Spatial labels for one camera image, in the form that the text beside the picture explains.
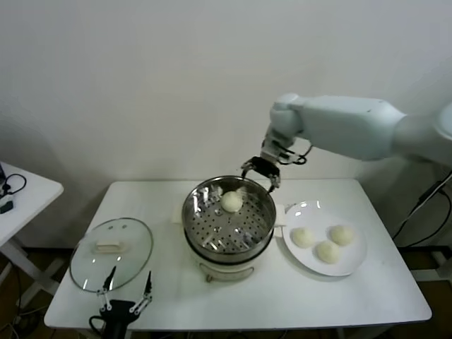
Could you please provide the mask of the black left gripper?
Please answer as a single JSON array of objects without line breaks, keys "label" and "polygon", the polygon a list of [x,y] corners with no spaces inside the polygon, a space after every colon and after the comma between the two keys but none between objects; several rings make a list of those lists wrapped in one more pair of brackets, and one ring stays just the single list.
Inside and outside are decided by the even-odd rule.
[{"label": "black left gripper", "polygon": [[141,312],[152,302],[152,271],[148,273],[142,297],[137,302],[124,300],[109,300],[108,293],[114,279],[117,267],[114,266],[105,278],[102,287],[96,292],[100,301],[100,317],[105,326],[102,330],[103,339],[125,339],[128,326],[136,321]]}]

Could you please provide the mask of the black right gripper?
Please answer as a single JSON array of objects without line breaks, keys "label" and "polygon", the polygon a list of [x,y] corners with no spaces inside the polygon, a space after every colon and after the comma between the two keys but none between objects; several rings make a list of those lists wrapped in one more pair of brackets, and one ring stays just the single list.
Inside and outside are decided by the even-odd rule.
[{"label": "black right gripper", "polygon": [[250,170],[253,170],[270,180],[268,193],[271,194],[280,187],[280,169],[271,161],[262,157],[252,157],[241,166],[241,177],[245,178]]}]

